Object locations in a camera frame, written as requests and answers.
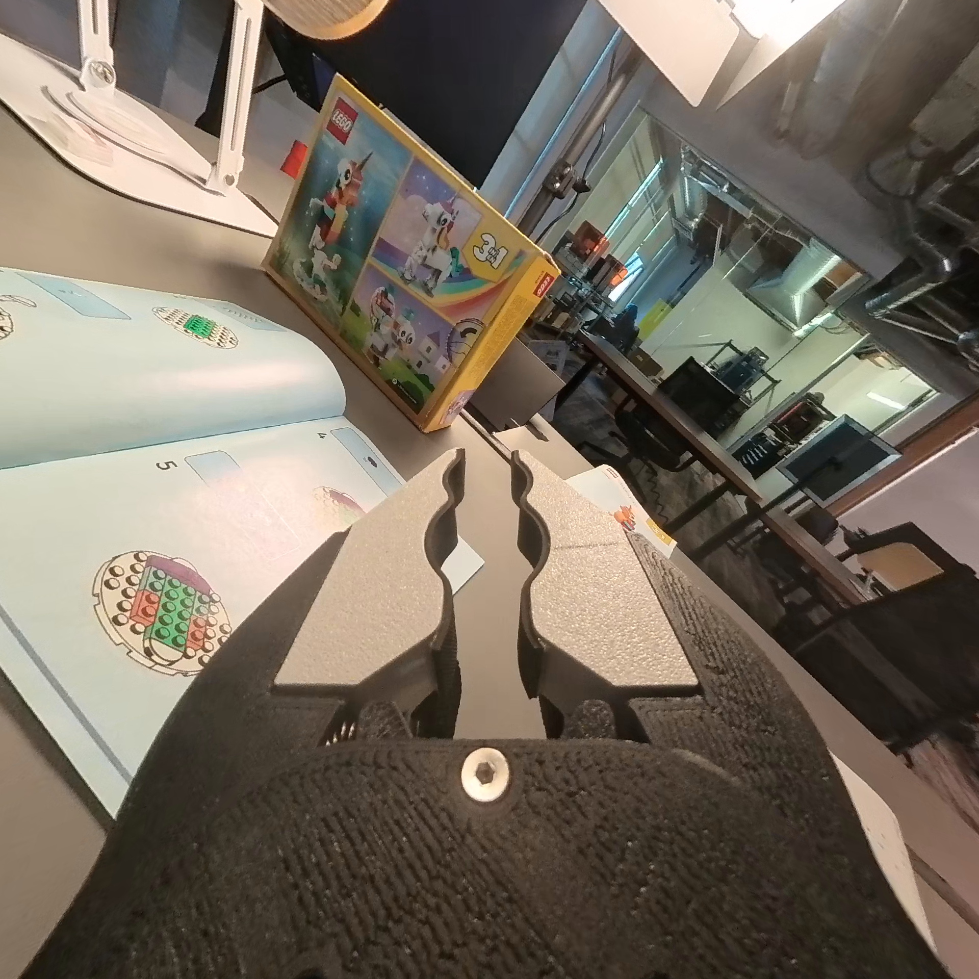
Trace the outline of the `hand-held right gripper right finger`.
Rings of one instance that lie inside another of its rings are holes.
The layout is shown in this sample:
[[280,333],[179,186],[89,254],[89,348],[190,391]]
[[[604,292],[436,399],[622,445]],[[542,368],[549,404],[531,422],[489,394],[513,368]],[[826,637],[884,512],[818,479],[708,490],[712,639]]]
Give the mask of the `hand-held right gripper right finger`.
[[642,557],[664,558],[532,454],[511,454],[521,591],[518,662],[529,697],[631,700],[699,687]]

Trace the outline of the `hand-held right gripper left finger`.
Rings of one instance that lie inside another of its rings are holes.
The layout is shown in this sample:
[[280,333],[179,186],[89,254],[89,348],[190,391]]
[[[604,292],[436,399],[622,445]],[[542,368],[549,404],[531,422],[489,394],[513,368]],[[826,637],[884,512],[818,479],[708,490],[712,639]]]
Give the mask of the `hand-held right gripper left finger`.
[[456,509],[449,450],[347,533],[274,680],[286,693],[452,693]]

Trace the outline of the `white instruction leaflet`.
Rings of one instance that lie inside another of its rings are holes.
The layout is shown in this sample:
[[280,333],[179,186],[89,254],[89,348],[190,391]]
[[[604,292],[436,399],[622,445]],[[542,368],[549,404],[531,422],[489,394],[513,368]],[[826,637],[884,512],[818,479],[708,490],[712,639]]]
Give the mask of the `white instruction leaflet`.
[[671,557],[677,542],[650,516],[624,477],[603,464],[567,480],[581,496],[612,516],[625,531],[645,537],[665,557]]

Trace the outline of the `black office chair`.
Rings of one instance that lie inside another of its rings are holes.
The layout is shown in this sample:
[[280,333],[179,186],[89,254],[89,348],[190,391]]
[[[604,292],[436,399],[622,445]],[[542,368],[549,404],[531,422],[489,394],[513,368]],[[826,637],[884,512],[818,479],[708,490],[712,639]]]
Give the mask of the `black office chair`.
[[618,459],[619,468],[637,462],[656,473],[677,473],[696,461],[688,443],[643,402],[629,400],[619,405],[614,423],[614,434],[627,450]]

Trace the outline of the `long wooden table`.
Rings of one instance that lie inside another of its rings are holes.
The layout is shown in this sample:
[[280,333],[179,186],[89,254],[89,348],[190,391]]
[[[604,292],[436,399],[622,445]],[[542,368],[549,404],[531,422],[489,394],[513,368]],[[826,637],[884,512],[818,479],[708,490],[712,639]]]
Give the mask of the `long wooden table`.
[[709,554],[727,544],[741,532],[745,532],[752,524],[759,523],[801,558],[816,578],[822,581],[844,606],[854,606],[867,601],[868,598],[855,574],[809,532],[799,526],[792,516],[784,511],[777,499],[766,499],[748,470],[686,412],[677,407],[668,397],[660,394],[658,387],[623,353],[605,339],[583,330],[579,334],[579,344],[583,350],[584,360],[581,368],[556,398],[556,409],[567,402],[596,366],[601,365],[630,399],[646,405],[679,436],[696,461],[722,478],[722,482],[710,492],[701,496],[679,516],[667,521],[663,526],[664,532],[671,537],[677,537],[679,530],[723,496],[730,494],[744,496],[748,506],[746,514],[708,538],[702,545],[688,550],[686,555],[692,562],[696,564],[702,562]]

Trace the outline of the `light blue instruction booklet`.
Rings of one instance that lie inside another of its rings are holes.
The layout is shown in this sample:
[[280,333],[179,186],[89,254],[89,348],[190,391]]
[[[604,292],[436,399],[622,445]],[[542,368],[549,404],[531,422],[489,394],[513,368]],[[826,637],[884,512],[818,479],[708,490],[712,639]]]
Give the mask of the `light blue instruction booklet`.
[[305,337],[2,267],[2,672],[115,816],[233,631],[405,484]]

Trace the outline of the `grey computer monitor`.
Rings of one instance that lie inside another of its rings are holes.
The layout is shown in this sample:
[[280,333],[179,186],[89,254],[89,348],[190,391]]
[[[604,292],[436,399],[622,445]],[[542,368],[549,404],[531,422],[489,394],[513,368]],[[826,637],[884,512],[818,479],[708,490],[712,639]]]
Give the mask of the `grey computer monitor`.
[[776,471],[795,492],[828,509],[899,459],[899,449],[845,414],[779,461]]

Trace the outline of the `yellow unicorn toy box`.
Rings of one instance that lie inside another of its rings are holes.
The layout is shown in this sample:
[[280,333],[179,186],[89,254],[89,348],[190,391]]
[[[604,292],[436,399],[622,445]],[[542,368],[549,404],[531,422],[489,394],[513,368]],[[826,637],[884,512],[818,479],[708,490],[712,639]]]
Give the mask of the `yellow unicorn toy box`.
[[561,276],[341,75],[263,269],[425,433],[452,424]]

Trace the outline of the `black tripod stand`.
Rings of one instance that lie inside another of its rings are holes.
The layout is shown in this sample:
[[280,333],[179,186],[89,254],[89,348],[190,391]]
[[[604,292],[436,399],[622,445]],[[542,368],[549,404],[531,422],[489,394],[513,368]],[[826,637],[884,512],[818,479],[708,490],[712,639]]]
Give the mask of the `black tripod stand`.
[[517,229],[531,238],[553,203],[563,201],[570,192],[589,190],[586,178],[578,174],[576,166],[566,159],[559,159],[551,166],[542,185],[524,208],[516,224]]

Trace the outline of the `white tablet stand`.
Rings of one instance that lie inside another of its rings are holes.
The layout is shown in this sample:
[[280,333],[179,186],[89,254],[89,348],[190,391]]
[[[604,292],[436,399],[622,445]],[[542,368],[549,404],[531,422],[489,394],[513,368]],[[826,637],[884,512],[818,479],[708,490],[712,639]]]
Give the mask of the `white tablet stand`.
[[78,3],[79,69],[2,35],[2,104],[66,165],[105,189],[272,238],[277,223],[239,189],[263,3],[233,3],[214,163],[117,86],[109,7],[107,1]]

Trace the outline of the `round wooden tabletop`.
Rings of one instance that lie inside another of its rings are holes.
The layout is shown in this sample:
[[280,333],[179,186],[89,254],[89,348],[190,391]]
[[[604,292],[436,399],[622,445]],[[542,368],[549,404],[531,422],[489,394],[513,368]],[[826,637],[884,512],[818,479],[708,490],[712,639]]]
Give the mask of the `round wooden tabletop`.
[[290,29],[314,40],[341,40],[369,27],[389,1],[263,1]]

